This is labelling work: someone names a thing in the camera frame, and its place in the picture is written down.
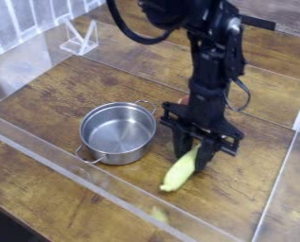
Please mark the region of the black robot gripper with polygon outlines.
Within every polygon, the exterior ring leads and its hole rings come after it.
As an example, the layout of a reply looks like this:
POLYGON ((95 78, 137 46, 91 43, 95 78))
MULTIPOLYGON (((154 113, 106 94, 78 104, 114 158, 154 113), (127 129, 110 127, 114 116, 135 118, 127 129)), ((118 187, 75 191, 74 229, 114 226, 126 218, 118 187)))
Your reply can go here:
POLYGON ((201 171, 216 153, 237 155, 242 132, 225 118, 230 80, 205 82, 192 78, 188 105, 164 102, 161 124, 173 131, 176 158, 181 158, 200 141, 196 154, 196 171, 201 171))

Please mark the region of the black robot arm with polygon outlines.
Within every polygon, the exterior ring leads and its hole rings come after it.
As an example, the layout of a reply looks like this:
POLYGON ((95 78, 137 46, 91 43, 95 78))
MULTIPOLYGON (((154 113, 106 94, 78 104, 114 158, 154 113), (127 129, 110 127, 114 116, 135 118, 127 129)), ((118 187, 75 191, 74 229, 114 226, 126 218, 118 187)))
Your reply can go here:
POLYGON ((200 141, 196 169, 201 170, 218 151, 234 155, 244 138, 225 118, 230 85, 242 85, 242 17, 226 0, 139 0, 139 7, 156 27, 166 32, 188 31, 193 60, 189 102, 164 103, 161 123, 173 129, 177 156, 200 141))

